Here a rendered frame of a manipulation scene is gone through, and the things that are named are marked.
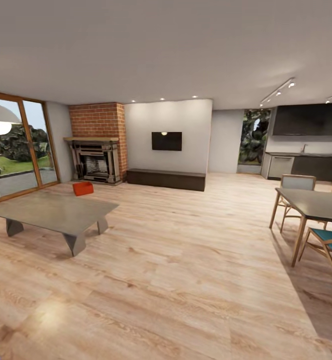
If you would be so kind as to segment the storage box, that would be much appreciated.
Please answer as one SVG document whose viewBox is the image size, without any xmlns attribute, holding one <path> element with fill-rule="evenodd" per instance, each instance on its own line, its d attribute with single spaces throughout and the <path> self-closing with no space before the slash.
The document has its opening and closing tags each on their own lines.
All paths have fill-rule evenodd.
<svg viewBox="0 0 332 360">
<path fill-rule="evenodd" d="M 76 197 L 93 194 L 93 185 L 90 182 L 75 183 L 72 186 Z"/>
</svg>

